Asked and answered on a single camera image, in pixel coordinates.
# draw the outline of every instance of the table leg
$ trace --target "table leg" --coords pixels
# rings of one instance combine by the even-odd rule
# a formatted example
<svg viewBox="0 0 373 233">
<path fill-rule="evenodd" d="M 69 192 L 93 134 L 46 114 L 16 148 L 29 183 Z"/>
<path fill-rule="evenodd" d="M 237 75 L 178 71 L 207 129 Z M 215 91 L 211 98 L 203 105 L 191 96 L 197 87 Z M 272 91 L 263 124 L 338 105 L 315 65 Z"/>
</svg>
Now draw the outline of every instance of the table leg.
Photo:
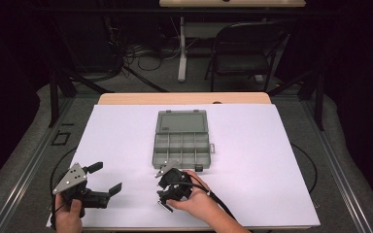
<svg viewBox="0 0 373 233">
<path fill-rule="evenodd" d="M 184 22 L 183 17 L 181 17 L 180 34 L 181 34 L 180 35 L 181 57 L 180 57 L 180 69 L 178 71 L 178 82 L 183 83 L 186 81 L 186 72 L 187 72 L 186 34 L 185 34 L 185 22 Z"/>
</svg>

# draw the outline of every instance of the metal bracket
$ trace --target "metal bracket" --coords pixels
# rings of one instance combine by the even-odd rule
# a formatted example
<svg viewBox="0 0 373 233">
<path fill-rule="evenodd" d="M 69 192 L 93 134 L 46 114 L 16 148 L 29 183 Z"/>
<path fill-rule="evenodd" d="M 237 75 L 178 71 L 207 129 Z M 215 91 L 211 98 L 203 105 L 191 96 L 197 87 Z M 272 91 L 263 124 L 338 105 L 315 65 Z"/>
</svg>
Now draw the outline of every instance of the metal bracket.
<svg viewBox="0 0 373 233">
<path fill-rule="evenodd" d="M 55 195 L 70 187 L 86 181 L 86 173 L 79 163 L 75 163 L 65 174 L 52 194 Z"/>
<path fill-rule="evenodd" d="M 160 171 L 156 173 L 155 177 L 162 177 L 165 175 L 169 170 L 171 170 L 173 167 L 175 167 L 178 164 L 178 160 L 172 160 L 170 162 L 165 161 L 165 165 L 161 167 Z"/>
</svg>

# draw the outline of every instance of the forearm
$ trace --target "forearm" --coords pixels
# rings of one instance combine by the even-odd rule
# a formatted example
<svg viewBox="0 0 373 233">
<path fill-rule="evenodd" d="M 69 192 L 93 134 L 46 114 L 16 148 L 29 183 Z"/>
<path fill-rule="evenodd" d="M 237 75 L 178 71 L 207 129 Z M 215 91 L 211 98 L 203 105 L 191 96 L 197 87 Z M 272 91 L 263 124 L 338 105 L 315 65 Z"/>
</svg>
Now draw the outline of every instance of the forearm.
<svg viewBox="0 0 373 233">
<path fill-rule="evenodd" d="M 218 233 L 249 232 L 238 221 L 229 216 L 223 209 L 219 207 L 213 208 L 203 220 Z"/>
</svg>

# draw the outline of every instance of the wooden table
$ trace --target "wooden table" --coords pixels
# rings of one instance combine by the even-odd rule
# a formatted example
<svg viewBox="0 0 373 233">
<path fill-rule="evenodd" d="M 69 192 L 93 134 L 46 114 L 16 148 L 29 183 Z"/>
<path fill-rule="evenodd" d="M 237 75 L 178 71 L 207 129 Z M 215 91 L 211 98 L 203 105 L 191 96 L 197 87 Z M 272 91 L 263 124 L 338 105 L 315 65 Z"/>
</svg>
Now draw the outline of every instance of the wooden table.
<svg viewBox="0 0 373 233">
<path fill-rule="evenodd" d="M 263 92 L 191 92 L 191 93 L 107 93 L 99 98 L 99 105 L 143 105 L 143 104 L 213 104 L 221 102 L 271 104 Z"/>
</svg>

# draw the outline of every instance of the gray floor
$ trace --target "gray floor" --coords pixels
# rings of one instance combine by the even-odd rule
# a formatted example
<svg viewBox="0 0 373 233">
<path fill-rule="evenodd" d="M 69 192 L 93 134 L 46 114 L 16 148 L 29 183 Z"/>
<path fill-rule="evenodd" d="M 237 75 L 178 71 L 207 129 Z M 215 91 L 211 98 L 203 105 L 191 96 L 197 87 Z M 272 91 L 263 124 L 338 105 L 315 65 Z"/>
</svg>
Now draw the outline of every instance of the gray floor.
<svg viewBox="0 0 373 233">
<path fill-rule="evenodd" d="M 131 67 L 169 91 L 209 91 L 209 81 L 203 79 L 208 58 L 191 58 L 188 61 L 185 83 L 177 81 L 178 62 L 177 58 L 165 59 L 157 70 L 151 72 L 139 69 L 137 60 Z M 158 61 L 142 57 L 141 64 L 145 68 L 153 68 Z M 98 84 L 115 92 L 156 92 L 134 76 L 126 77 L 124 74 Z M 278 82 L 274 79 L 270 88 Z M 47 207 L 50 204 L 51 169 L 63 153 L 79 143 L 99 97 L 82 84 L 77 83 L 76 86 L 79 91 L 76 98 L 61 99 L 61 119 L 53 129 L 48 129 L 51 117 L 49 87 L 38 91 L 40 110 L 0 172 L 0 232 L 51 232 L 45 227 L 50 215 Z M 253 87 L 254 81 L 246 78 L 239 82 L 232 79 L 216 82 L 217 91 L 244 91 Z M 294 86 L 273 97 L 272 101 L 279 110 L 289 140 L 307 151 L 318 167 L 318 184 L 311 197 L 317 204 L 322 225 L 307 232 L 373 232 L 373 192 L 348 154 L 336 106 L 325 98 L 325 131 L 321 132 L 312 121 L 312 102 L 299 102 L 294 95 L 296 90 L 297 86 Z M 65 146 L 51 145 L 57 132 L 71 133 Z M 302 152 L 294 149 L 294 153 L 310 187 L 314 179 L 312 165 Z M 60 170 L 66 169 L 71 159 L 72 155 L 68 156 L 61 163 Z"/>
</svg>

